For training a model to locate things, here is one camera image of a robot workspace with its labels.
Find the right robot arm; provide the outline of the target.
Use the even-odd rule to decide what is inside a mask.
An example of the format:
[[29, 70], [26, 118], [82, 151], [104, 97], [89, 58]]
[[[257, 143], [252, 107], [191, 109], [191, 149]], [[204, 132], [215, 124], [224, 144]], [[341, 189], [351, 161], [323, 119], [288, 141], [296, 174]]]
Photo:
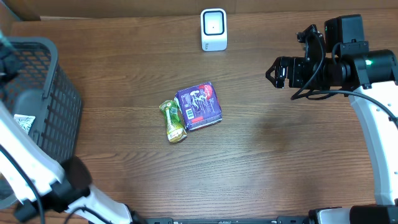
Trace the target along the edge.
[[292, 99], [349, 99], [356, 113], [373, 168], [373, 205], [309, 211], [303, 223], [397, 222], [397, 57], [391, 50], [370, 50], [359, 14], [310, 25], [297, 34], [303, 57], [278, 57], [266, 71], [276, 87], [289, 86]]

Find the green yellow sachet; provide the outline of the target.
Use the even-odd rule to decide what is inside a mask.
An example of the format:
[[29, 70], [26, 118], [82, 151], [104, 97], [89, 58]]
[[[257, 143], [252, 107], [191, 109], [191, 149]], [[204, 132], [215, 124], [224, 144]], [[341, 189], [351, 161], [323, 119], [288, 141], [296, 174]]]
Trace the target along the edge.
[[167, 139], [171, 143], [177, 143], [185, 139], [187, 132], [181, 124], [177, 103], [174, 100], [167, 100], [159, 106], [159, 109], [165, 116]]

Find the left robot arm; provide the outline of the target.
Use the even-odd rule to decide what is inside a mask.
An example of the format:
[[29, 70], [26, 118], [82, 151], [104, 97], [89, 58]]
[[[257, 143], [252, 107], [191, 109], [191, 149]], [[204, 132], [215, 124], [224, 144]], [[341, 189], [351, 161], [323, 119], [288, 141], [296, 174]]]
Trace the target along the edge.
[[90, 223], [142, 223], [98, 189], [74, 154], [83, 102], [44, 37], [1, 37], [1, 174], [22, 223], [48, 210]]

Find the purple snack packet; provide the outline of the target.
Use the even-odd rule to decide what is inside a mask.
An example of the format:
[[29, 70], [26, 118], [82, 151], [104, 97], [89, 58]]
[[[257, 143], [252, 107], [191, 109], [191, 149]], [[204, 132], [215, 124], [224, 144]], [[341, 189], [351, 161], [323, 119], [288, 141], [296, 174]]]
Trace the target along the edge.
[[185, 129], [194, 131], [222, 121], [222, 110], [211, 82], [178, 90], [174, 100]]

